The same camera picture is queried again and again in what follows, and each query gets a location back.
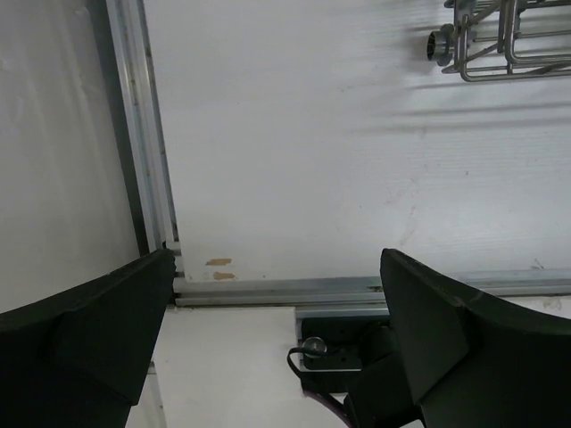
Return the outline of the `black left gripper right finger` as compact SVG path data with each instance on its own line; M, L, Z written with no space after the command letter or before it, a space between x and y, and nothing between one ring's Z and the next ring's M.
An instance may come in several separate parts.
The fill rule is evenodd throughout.
M567 427L570 322L444 276L395 249L380 277L395 347L344 400L354 427Z

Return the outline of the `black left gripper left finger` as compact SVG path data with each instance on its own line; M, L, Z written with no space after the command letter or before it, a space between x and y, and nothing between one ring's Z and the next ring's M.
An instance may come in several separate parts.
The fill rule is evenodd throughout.
M175 256L162 249L1 316L3 427L123 427L141 397Z

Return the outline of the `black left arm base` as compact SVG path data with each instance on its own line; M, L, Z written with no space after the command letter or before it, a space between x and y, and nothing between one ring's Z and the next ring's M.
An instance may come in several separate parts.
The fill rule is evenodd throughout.
M389 316L305 318L301 343L327 352L302 357L310 371L361 370L398 350Z

